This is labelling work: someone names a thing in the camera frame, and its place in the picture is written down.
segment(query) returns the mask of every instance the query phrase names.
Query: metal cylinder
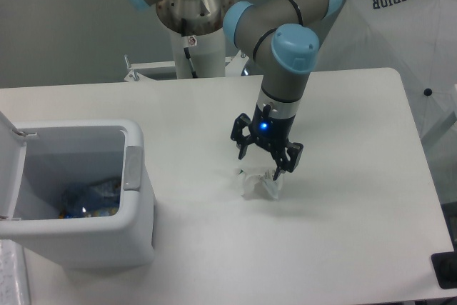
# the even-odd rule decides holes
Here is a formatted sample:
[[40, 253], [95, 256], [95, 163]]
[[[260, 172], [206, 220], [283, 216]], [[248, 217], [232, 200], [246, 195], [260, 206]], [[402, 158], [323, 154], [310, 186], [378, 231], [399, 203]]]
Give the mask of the metal cylinder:
[[163, 25], [182, 36], [207, 35], [218, 31], [234, 0], [163, 0], [157, 16]]

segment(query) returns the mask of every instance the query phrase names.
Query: robotic arm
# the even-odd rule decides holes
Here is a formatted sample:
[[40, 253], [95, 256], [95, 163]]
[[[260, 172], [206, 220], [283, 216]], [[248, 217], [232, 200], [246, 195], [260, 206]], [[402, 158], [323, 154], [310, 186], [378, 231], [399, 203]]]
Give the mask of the robotic arm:
[[[276, 162], [273, 180], [292, 172], [303, 151], [288, 134], [319, 48], [317, 35], [303, 26], [332, 14], [342, 1], [271, 0], [260, 7], [238, 2], [224, 19], [227, 38], [264, 70], [253, 119], [241, 114], [231, 139], [240, 149], [239, 159], [252, 143], [270, 152]], [[246, 127], [249, 135], [244, 136]]]
[[[265, 71], [253, 119], [241, 114], [235, 120], [231, 139], [240, 149], [239, 159], [252, 143], [270, 152], [276, 162], [273, 180], [280, 173], [292, 172], [303, 151], [303, 145], [291, 143], [288, 135], [319, 48], [317, 36], [305, 26], [332, 14], [342, 1], [271, 0], [255, 7], [245, 1], [233, 5], [233, 0], [131, 0], [137, 9], [156, 4], [161, 22], [182, 37], [219, 32], [224, 20], [226, 37]], [[212, 49], [223, 46], [224, 53], [217, 57], [207, 54], [199, 65], [220, 61], [219, 74], [224, 74], [225, 44], [210, 45]], [[189, 47], [184, 46], [181, 55], [189, 62], [187, 74], [196, 77]], [[182, 79], [175, 51], [174, 59], [178, 78]], [[249, 135], [244, 136], [246, 127]]]

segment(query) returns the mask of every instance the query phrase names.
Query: crumpled paper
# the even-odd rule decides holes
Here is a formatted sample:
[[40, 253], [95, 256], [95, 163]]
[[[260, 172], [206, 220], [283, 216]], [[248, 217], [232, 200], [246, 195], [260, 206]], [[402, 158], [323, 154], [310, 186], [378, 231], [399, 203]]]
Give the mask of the crumpled paper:
[[283, 187], [284, 175], [273, 180], [275, 169], [268, 167], [243, 168], [238, 175], [238, 182], [243, 189], [245, 200], [267, 199], [278, 201]]

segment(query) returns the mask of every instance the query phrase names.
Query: trash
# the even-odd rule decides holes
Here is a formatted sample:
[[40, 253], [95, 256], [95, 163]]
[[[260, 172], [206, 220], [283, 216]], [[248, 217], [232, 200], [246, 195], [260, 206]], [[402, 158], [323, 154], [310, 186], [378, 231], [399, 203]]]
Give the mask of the trash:
[[243, 189], [243, 198], [279, 200], [280, 191], [283, 187], [284, 174], [280, 174], [273, 181], [275, 169], [255, 168], [242, 169], [238, 175], [238, 181]]
[[94, 185], [70, 184], [61, 196], [60, 219], [113, 216], [119, 209], [121, 180]]

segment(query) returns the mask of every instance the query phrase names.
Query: metal bracket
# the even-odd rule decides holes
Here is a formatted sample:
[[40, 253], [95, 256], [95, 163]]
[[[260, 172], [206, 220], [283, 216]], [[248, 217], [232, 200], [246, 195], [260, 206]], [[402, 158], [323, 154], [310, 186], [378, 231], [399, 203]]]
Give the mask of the metal bracket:
[[129, 62], [129, 57], [127, 55], [124, 55], [124, 60], [126, 62], [126, 68], [127, 68], [127, 73], [132, 73], [133, 75], [133, 78], [134, 78], [134, 81], [138, 81], [140, 79], [140, 77], [138, 76], [138, 74], [136, 73], [136, 70], [135, 68], [133, 68]]

